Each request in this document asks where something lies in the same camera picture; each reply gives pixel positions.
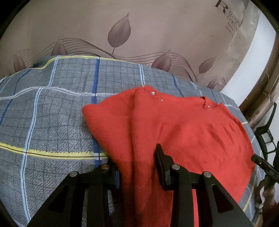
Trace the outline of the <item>person's right hand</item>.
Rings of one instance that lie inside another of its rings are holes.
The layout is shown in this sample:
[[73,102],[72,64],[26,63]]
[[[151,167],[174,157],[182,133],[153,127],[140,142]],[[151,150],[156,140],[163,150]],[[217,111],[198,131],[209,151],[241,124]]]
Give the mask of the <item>person's right hand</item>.
[[275,181],[266,174],[255,188],[255,202],[258,206],[262,205],[262,211],[269,211],[276,205],[274,196]]

